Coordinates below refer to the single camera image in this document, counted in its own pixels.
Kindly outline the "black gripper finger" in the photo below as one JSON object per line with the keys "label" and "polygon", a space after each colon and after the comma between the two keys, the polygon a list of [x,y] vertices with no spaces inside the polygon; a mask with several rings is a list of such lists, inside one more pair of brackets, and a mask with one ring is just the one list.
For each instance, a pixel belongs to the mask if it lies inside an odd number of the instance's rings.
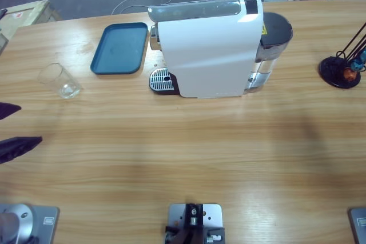
{"label": "black gripper finger", "polygon": [[0,103],[0,120],[5,119],[6,117],[20,111],[22,108],[19,105],[15,105],[12,103]]}
{"label": "black gripper finger", "polygon": [[10,162],[34,149],[42,137],[12,137],[1,141],[1,164]]}

